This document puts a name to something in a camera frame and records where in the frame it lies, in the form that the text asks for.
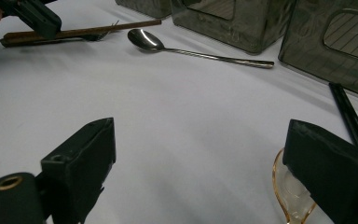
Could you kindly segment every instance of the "translucent plastic bin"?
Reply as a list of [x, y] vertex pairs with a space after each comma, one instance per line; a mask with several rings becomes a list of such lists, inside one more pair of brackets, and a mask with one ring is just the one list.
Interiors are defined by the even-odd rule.
[[295, 0], [171, 0], [175, 25], [259, 54], [285, 32]]
[[297, 0], [279, 59], [358, 93], [358, 0]]
[[156, 19], [171, 15], [170, 0], [116, 0], [116, 3]]

